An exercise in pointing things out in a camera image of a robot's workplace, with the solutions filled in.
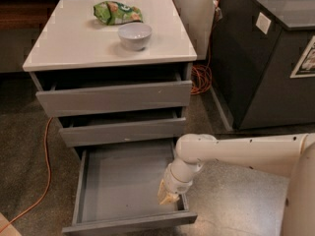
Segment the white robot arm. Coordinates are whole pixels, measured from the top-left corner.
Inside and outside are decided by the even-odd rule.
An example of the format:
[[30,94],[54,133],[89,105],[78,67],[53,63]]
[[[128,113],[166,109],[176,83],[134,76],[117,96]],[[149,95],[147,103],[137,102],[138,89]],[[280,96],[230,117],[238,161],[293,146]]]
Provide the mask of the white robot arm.
[[205,163],[221,161],[289,179],[283,211],[283,236],[315,233],[315,134],[218,140],[186,134],[175,144],[175,157],[161,178],[157,200],[175,203],[188,192]]

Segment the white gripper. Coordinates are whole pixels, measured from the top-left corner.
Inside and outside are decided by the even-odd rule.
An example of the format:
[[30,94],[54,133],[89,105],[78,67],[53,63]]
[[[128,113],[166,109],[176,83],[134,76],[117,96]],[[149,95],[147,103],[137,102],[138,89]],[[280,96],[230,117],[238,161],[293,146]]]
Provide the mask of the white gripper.
[[193,184],[194,177],[201,172],[204,162],[188,163],[176,157],[165,169],[159,183],[157,200],[160,205],[174,204]]

